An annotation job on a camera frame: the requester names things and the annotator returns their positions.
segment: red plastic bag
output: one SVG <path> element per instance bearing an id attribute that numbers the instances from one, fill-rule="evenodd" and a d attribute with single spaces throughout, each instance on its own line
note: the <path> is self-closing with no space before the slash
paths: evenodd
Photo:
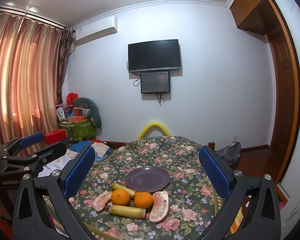
<path id="1" fill-rule="evenodd" d="M 78 94 L 77 93 L 69 93 L 69 95 L 67 96 L 67 104 L 68 105 L 72 105 L 73 104 L 73 100 L 75 100 L 76 98 L 78 98 Z"/>

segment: green storage basket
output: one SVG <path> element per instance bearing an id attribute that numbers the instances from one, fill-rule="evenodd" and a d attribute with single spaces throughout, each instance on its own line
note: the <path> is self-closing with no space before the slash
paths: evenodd
<path id="1" fill-rule="evenodd" d="M 58 124 L 58 127 L 67 131 L 71 143 L 81 142 L 83 138 L 88 140 L 96 135 L 96 129 L 90 119 L 77 123 Z"/>

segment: floral tablecloth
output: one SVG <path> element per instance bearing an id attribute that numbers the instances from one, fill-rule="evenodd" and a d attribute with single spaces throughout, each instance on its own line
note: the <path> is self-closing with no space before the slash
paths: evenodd
<path id="1" fill-rule="evenodd" d="M 131 142 L 104 161 L 94 163 L 78 194 L 69 201 L 98 240 L 197 239 L 221 208 L 221 199 L 200 165 L 197 154 L 200 147 L 177 136 Z M 128 172 L 148 165 L 163 167 L 171 176 L 166 188 L 170 212 L 162 223 L 113 216 L 107 211 L 98 213 L 94 209 L 95 198 L 105 190 L 111 191 L 113 182 L 124 185 Z M 49 198 L 45 200 L 51 207 Z M 150 211 L 151 208 L 147 210 L 147 218 Z"/>

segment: yellow foam arch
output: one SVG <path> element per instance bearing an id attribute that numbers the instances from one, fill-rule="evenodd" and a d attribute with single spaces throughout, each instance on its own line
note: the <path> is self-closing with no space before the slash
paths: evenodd
<path id="1" fill-rule="evenodd" d="M 168 129 L 165 128 L 165 126 L 162 123 L 159 122 L 151 122 L 148 123 L 146 125 L 146 127 L 144 127 L 144 129 L 142 130 L 142 132 L 139 134 L 137 140 L 142 139 L 145 137 L 146 133 L 152 128 L 152 127 L 157 127 L 161 130 L 161 132 L 166 135 L 166 136 L 170 136 L 171 133 L 169 133 Z"/>

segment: purple plate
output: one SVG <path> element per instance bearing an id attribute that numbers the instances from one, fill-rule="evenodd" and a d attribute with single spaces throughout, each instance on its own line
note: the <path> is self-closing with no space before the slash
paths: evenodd
<path id="1" fill-rule="evenodd" d="M 169 173 L 160 167 L 144 166 L 130 171 L 125 179 L 128 188 L 153 193 L 164 189 L 170 182 Z"/>

